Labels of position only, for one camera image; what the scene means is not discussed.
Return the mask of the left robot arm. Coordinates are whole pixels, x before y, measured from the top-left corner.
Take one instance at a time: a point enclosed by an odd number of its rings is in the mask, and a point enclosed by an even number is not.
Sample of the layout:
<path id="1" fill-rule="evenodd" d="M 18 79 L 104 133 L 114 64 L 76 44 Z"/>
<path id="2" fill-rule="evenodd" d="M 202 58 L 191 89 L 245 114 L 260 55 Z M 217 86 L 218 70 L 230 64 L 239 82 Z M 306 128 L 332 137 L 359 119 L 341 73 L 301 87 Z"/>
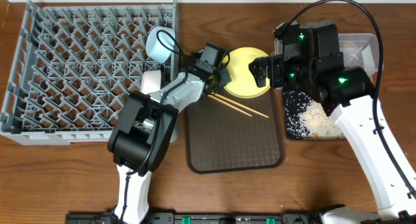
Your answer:
<path id="1" fill-rule="evenodd" d="M 151 174 L 176 138 L 179 113 L 203 94 L 230 82 L 226 70 L 230 60 L 229 51 L 206 44 L 201 52 L 185 59 L 183 71 L 165 87 L 129 95 L 107 146 L 120 178 L 111 223 L 141 223 L 145 219 Z"/>

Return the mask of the light blue bowl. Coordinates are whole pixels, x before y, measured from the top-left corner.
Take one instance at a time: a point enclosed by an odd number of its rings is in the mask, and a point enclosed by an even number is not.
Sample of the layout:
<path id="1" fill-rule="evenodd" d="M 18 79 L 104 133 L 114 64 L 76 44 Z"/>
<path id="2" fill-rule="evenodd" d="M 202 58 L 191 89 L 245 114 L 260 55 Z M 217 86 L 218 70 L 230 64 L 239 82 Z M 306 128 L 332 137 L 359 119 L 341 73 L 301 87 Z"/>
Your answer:
<path id="1" fill-rule="evenodd" d="M 169 34 L 175 38 L 175 31 L 172 28 L 156 26 L 154 27 L 146 41 L 146 54 L 158 63 L 165 63 L 174 49 L 174 41 Z"/>

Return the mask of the pink bowl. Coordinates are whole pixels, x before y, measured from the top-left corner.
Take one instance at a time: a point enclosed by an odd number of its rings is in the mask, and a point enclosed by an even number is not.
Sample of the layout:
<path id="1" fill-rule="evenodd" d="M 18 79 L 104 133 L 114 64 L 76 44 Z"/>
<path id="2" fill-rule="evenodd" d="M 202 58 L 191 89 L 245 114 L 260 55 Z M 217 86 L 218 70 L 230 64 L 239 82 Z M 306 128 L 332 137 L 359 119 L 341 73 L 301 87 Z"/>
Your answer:
<path id="1" fill-rule="evenodd" d="M 160 70 L 143 72 L 140 83 L 140 91 L 144 94 L 159 91 L 161 89 L 161 79 L 162 75 Z"/>

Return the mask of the wooden chopstick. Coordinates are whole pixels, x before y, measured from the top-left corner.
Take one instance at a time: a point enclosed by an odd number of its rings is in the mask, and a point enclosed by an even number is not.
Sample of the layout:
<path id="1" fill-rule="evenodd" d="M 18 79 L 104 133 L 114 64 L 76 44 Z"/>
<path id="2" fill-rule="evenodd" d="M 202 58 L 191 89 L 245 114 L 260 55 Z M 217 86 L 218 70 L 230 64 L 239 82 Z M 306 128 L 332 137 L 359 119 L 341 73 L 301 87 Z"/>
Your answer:
<path id="1" fill-rule="evenodd" d="M 236 106 L 237 108 L 239 108 L 239 109 L 241 109 L 241 110 L 243 110 L 245 112 L 250 111 L 250 112 L 252 112 L 254 114 L 263 116 L 264 118 L 269 118 L 268 115 L 266 115 L 266 114 L 264 114 L 264 113 L 262 113 L 260 111 L 257 111 L 257 110 L 255 110 L 253 108 L 250 108 L 250 107 L 248 107 L 248 106 L 246 106 L 244 104 L 241 104 L 241 103 L 239 103 L 237 101 L 234 101 L 234 100 L 232 100 L 232 99 L 230 99 L 228 97 L 225 97 L 225 96 L 220 95 L 218 93 L 215 93 L 215 94 L 212 94 L 212 95 L 215 96 L 215 97 L 217 97 L 217 98 L 219 98 L 219 99 L 222 99 L 222 100 L 224 100 L 224 101 L 226 101 L 226 102 L 228 102 L 230 104 L 232 104 L 233 106 Z"/>
<path id="2" fill-rule="evenodd" d="M 245 112 L 245 111 L 237 108 L 236 106 L 233 106 L 232 104 L 230 104 L 230 103 L 228 103 L 228 102 L 226 102 L 226 101 L 224 101 L 222 99 L 219 99 L 219 98 L 217 98 L 217 97 L 215 97 L 213 95 L 208 95 L 208 97 L 211 98 L 211 99 L 214 99 L 215 101 L 217 101 L 219 103 L 222 103 L 223 105 L 226 105 L 226 106 L 232 108 L 233 110 L 236 110 L 236 111 L 238 111 L 238 112 L 240 112 L 240 113 L 242 113 L 242 114 L 244 114 L 246 116 L 252 117 L 251 114 L 249 114 L 249 113 L 247 113 L 247 112 Z"/>

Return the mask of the small white cup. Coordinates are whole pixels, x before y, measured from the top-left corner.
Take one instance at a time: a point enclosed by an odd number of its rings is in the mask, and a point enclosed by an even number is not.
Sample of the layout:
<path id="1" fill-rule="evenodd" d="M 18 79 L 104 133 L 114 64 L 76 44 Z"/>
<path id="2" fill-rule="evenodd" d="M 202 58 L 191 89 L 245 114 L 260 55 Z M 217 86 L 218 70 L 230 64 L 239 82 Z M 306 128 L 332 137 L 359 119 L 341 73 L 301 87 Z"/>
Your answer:
<path id="1" fill-rule="evenodd" d="M 143 122 L 142 122 L 143 127 L 147 130 L 147 131 L 151 131 L 152 128 L 155 125 L 155 120 L 152 119 L 148 119 L 146 118 Z"/>

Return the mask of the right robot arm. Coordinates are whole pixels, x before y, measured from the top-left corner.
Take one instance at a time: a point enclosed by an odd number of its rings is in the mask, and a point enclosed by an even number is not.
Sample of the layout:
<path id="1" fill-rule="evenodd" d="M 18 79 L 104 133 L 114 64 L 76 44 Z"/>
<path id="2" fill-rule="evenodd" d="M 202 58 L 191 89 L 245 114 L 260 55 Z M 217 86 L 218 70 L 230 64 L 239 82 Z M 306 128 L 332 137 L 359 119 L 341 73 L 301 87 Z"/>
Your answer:
<path id="1" fill-rule="evenodd" d="M 249 64 L 258 87 L 287 87 L 320 103 L 342 130 L 370 184 L 377 213 L 344 205 L 325 208 L 311 223 L 414 223 L 415 171 L 402 152 L 361 67 L 345 67 L 337 27 L 330 21 L 289 25 L 280 54 Z"/>

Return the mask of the yellow plate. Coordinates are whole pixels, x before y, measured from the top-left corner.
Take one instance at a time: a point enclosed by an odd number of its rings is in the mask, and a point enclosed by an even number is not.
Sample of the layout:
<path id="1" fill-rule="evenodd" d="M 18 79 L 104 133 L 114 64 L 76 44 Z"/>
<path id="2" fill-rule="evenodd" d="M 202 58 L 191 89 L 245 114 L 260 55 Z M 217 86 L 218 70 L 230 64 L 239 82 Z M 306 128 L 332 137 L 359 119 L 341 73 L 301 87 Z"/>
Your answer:
<path id="1" fill-rule="evenodd" d="M 264 51 L 254 47 L 240 47 L 230 52 L 231 61 L 226 69 L 230 74 L 231 82 L 224 87 L 226 91 L 231 95 L 246 99 L 266 93 L 270 89 L 269 79 L 266 79 L 264 87 L 259 88 L 249 70 L 249 63 L 255 58 L 264 56 L 267 56 Z"/>

